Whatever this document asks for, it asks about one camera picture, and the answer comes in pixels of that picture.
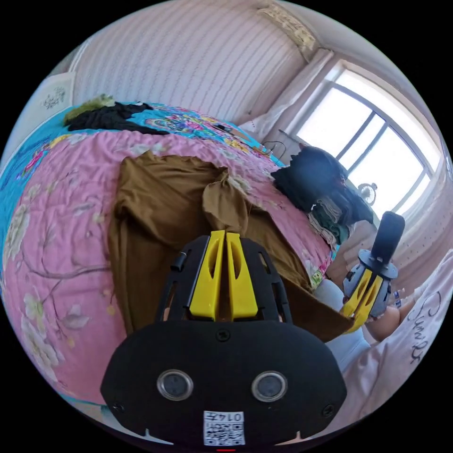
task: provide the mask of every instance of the sticker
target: sticker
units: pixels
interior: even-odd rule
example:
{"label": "sticker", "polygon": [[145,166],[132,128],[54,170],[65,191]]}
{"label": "sticker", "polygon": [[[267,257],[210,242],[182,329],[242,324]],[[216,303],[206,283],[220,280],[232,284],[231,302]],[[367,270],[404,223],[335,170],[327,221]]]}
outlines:
{"label": "sticker", "polygon": [[244,413],[204,411],[203,439],[205,445],[245,445]]}

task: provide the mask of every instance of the bed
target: bed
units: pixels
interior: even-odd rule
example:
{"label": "bed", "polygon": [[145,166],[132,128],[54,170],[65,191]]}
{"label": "bed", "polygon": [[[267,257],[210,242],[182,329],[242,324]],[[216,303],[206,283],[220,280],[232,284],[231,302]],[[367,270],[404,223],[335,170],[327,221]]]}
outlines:
{"label": "bed", "polygon": [[278,164],[259,143],[244,132],[238,140],[214,127],[234,127],[231,123],[150,105],[153,110],[131,121],[170,134],[69,132],[62,124],[70,107],[34,131],[0,175],[4,308],[34,364],[66,398],[103,404],[103,372],[126,336],[107,247],[109,210],[124,157],[151,150],[227,167],[230,183],[271,215],[313,288],[332,261],[307,216],[274,188],[270,173]]}

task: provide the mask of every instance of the green cloth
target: green cloth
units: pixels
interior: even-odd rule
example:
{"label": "green cloth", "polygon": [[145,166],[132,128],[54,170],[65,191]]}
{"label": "green cloth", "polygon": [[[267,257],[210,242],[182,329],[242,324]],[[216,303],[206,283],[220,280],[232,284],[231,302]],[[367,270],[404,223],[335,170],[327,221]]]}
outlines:
{"label": "green cloth", "polygon": [[324,228],[330,231],[336,239],[336,243],[341,245],[344,241],[349,239],[349,229],[346,226],[338,225],[333,219],[329,216],[326,210],[319,204],[313,207],[311,211],[314,219],[319,223],[321,228]]}

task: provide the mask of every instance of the brown cloth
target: brown cloth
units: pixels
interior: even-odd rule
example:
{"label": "brown cloth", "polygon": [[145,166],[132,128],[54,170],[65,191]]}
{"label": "brown cloth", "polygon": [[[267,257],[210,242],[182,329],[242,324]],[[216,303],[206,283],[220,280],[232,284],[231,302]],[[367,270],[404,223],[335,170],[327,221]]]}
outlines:
{"label": "brown cloth", "polygon": [[115,294],[128,335],[154,321],[170,264],[184,245],[223,229],[266,248],[283,278],[295,325],[323,341],[351,327],[311,295],[301,261],[270,215],[229,183],[227,168],[149,151],[123,160],[109,227]]}

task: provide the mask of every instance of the wall-mounted ornament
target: wall-mounted ornament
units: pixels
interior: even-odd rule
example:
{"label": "wall-mounted ornament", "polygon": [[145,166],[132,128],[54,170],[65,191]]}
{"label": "wall-mounted ornament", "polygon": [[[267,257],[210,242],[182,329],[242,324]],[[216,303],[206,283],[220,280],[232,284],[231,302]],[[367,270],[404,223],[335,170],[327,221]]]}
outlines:
{"label": "wall-mounted ornament", "polygon": [[267,17],[283,30],[299,48],[302,56],[307,61],[311,60],[319,44],[313,33],[297,17],[275,3],[258,9],[258,14]]}

